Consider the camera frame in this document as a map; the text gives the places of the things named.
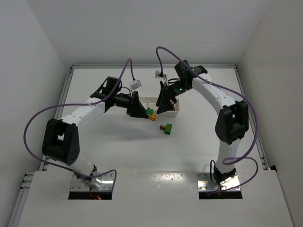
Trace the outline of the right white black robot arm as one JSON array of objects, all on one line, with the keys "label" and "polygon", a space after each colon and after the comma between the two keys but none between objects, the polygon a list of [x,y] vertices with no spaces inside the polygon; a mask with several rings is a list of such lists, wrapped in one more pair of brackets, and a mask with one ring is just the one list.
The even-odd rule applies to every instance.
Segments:
[{"label": "right white black robot arm", "polygon": [[218,115],[215,133],[220,141],[218,158],[211,178],[220,184],[236,174],[235,165],[231,164],[231,161],[236,159],[240,141],[249,129],[249,107],[244,100],[236,101],[216,87],[203,66],[198,65],[190,69],[187,66],[188,63],[181,62],[175,65],[178,79],[174,83],[160,82],[160,94],[156,102],[157,114],[171,111],[177,102],[176,97],[191,89],[199,92],[208,101]]}]

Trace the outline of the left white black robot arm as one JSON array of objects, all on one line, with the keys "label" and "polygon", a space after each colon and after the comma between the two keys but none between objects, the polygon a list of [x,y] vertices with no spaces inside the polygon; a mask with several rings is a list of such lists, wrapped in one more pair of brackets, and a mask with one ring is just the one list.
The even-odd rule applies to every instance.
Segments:
[{"label": "left white black robot arm", "polygon": [[151,114],[139,100],[138,92],[124,94],[121,89],[122,83],[118,78],[107,77],[90,95],[85,105],[59,120],[50,119],[46,125],[42,153],[52,160],[64,163],[81,176],[92,176],[95,166],[80,153],[80,128],[113,106],[125,108],[130,117],[151,119]]}]

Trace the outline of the yellow lego plate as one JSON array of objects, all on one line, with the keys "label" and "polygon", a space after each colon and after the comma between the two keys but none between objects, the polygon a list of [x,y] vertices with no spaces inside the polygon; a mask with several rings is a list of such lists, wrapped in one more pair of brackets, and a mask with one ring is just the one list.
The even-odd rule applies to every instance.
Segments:
[{"label": "yellow lego plate", "polygon": [[151,120],[151,121],[157,121],[157,119],[158,119],[157,116],[154,115],[154,114],[153,115],[148,114],[147,116],[148,116],[148,119]]}]

